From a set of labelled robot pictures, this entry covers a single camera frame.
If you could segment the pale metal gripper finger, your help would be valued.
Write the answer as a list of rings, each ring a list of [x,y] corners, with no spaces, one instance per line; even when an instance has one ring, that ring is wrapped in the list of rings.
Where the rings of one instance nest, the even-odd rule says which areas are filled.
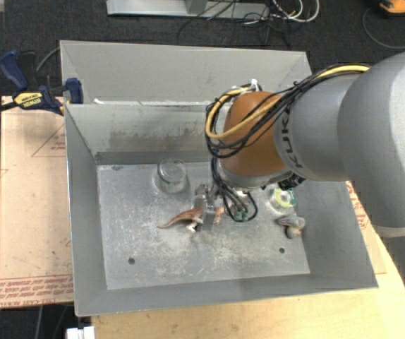
[[[202,231],[211,231],[215,222],[216,208],[210,204],[206,207],[203,215]]]
[[[197,209],[204,210],[207,203],[207,185],[200,184],[195,189],[195,194],[193,198],[193,207]]]

